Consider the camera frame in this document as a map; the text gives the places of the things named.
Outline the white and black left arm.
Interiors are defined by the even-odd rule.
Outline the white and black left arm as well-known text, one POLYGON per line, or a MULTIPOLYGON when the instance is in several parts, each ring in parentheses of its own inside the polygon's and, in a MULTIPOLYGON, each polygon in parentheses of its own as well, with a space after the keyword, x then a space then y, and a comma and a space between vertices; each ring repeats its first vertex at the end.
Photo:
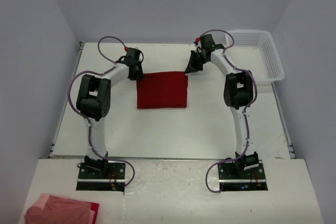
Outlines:
POLYGON ((105 117, 111 108, 111 89, 119 82, 144 77, 143 52, 138 48, 127 48, 126 55, 103 73, 86 70, 75 76, 81 77, 74 111, 86 120, 88 150, 84 165, 97 178, 104 178, 109 172, 108 151, 105 142, 105 117))

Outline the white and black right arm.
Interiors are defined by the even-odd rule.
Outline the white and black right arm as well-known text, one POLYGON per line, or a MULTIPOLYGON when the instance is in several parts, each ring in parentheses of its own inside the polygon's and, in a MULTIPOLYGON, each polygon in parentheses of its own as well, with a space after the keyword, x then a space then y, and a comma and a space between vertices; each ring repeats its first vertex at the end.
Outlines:
POLYGON ((258 154, 250 140, 248 123, 250 106, 257 99, 257 85, 252 73, 236 66, 226 54, 235 43, 233 36, 224 30, 215 31, 225 33, 231 44, 224 46, 216 43, 211 34, 212 29, 202 33, 194 41, 195 49, 191 51, 184 73, 202 71, 203 66, 210 62, 225 77, 223 99, 232 113, 236 132, 236 157, 230 161, 235 164, 235 174, 239 178, 246 178, 253 172, 253 168, 259 165, 258 154))

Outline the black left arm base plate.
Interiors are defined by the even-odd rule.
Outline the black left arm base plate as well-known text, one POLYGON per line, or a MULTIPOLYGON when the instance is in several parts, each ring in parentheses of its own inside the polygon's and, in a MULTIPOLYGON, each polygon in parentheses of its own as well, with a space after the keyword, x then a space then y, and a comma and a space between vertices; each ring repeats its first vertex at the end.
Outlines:
POLYGON ((103 170, 90 168, 85 163, 80 163, 77 167, 79 168, 77 191, 124 192, 125 163, 108 162, 103 170))

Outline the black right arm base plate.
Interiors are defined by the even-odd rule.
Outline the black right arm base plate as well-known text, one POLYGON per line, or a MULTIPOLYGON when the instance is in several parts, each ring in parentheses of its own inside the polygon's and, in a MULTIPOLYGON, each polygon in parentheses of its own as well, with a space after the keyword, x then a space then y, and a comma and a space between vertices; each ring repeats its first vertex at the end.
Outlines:
POLYGON ((238 170, 234 163, 217 165, 219 187, 226 191, 267 191, 267 180, 262 161, 256 168, 238 170))

